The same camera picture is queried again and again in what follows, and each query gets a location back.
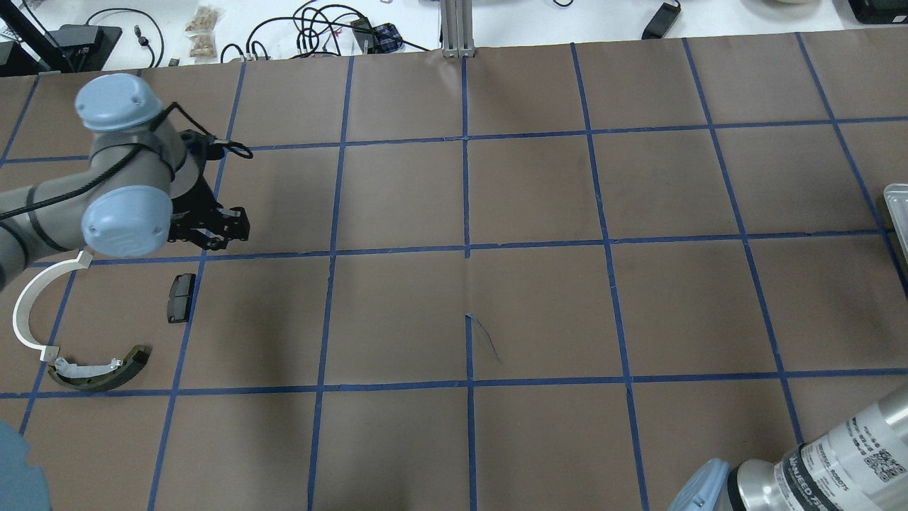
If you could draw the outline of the black power adapter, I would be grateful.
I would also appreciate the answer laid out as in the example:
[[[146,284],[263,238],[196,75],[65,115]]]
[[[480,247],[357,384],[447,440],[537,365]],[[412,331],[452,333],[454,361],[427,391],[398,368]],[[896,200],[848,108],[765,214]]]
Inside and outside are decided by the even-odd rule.
[[[675,25],[677,17],[682,12],[681,1],[663,2],[655,13],[646,23],[641,33],[641,40],[657,40],[667,35],[667,32]]]

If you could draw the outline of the olive brake shoe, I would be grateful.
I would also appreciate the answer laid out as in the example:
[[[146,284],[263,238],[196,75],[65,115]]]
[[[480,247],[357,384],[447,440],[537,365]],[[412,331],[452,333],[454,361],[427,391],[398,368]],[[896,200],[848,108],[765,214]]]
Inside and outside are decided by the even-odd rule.
[[[96,366],[79,366],[57,357],[48,366],[48,375],[56,384],[77,392],[116,390],[145,369],[150,352],[149,346],[135,345],[123,359],[112,358],[107,365]]]

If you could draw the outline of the aluminium frame post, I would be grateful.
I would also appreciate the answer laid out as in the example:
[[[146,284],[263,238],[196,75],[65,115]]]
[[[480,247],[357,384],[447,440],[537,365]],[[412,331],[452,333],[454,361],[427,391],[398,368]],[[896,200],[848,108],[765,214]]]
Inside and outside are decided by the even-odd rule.
[[[476,53],[473,35],[473,1],[438,1],[441,14],[441,51],[451,58],[470,58]]]

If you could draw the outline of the black brake pad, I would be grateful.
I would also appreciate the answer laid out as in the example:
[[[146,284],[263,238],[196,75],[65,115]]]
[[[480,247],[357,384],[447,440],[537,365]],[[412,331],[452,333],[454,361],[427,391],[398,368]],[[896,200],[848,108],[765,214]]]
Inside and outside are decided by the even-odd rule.
[[[195,274],[179,274],[173,278],[167,302],[167,320],[170,324],[188,322],[192,313],[195,284]]]

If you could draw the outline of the silver ribbed metal tray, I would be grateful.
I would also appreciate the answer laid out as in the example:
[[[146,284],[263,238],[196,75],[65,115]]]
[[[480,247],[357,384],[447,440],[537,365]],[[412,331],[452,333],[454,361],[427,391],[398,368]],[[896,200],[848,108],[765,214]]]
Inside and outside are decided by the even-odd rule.
[[[907,259],[907,184],[892,183],[883,189],[883,203],[887,207],[889,217],[894,224],[894,230],[899,241],[904,259]]]

